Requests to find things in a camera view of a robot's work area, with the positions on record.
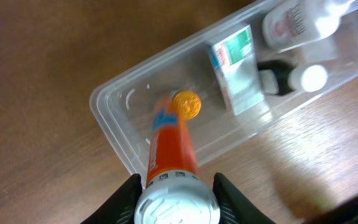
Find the gold lid small jar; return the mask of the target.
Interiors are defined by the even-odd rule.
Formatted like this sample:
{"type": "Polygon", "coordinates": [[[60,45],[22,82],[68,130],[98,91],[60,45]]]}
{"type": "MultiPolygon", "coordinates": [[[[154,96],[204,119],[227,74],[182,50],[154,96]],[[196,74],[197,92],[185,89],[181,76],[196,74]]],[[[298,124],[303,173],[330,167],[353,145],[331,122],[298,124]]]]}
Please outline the gold lid small jar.
{"type": "Polygon", "coordinates": [[[201,98],[191,90],[174,92],[172,101],[187,120],[195,118],[201,110],[201,98]]]}

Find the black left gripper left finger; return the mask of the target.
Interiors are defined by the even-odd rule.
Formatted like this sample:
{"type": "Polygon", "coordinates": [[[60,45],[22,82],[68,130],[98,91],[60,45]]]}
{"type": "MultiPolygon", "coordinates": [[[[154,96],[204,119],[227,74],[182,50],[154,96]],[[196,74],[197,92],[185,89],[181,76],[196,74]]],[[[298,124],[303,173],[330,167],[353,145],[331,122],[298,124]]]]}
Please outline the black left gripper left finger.
{"type": "Polygon", "coordinates": [[[133,174],[81,224],[134,224],[134,212],[141,194],[141,176],[133,174]]]}

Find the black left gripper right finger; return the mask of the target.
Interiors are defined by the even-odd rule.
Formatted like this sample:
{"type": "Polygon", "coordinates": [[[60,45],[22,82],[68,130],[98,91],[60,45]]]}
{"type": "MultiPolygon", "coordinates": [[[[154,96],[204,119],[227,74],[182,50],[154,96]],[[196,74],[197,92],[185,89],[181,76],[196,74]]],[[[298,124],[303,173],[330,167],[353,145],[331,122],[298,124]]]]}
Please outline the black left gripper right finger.
{"type": "Polygon", "coordinates": [[[214,175],[213,193],[220,208],[219,224],[275,224],[222,173],[214,175]]]}

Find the white green medicine box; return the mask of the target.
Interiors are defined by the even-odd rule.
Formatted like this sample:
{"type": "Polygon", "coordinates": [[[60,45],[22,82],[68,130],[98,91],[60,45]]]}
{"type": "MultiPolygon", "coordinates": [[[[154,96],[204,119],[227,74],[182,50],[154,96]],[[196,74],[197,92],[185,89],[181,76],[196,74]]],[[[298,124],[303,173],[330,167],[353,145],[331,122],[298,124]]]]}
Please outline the white green medicine box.
{"type": "Polygon", "coordinates": [[[227,110],[239,115],[264,101],[251,26],[234,25],[212,36],[208,44],[227,110]]]}

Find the dark brown syrup bottle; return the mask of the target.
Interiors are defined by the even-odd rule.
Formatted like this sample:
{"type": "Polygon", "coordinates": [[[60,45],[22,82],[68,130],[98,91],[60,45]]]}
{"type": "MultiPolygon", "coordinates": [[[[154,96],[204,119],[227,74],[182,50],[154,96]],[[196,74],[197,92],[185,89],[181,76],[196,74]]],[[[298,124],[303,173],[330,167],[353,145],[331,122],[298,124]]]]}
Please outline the dark brown syrup bottle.
{"type": "Polygon", "coordinates": [[[284,60],[270,60],[258,62],[257,69],[263,92],[272,96],[318,91],[328,80],[328,71],[318,64],[296,67],[284,60]]]}

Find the orange tablet tube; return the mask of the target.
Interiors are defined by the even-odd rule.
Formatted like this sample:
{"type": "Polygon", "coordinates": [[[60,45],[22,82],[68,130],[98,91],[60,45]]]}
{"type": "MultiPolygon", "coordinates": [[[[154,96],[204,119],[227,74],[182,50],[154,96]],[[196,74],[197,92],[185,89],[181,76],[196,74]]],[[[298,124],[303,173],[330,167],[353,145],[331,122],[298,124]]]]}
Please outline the orange tablet tube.
{"type": "Polygon", "coordinates": [[[136,224],[215,224],[220,207],[198,177],[198,162],[183,115],[171,96],[155,106],[145,190],[134,212],[136,224]]]}

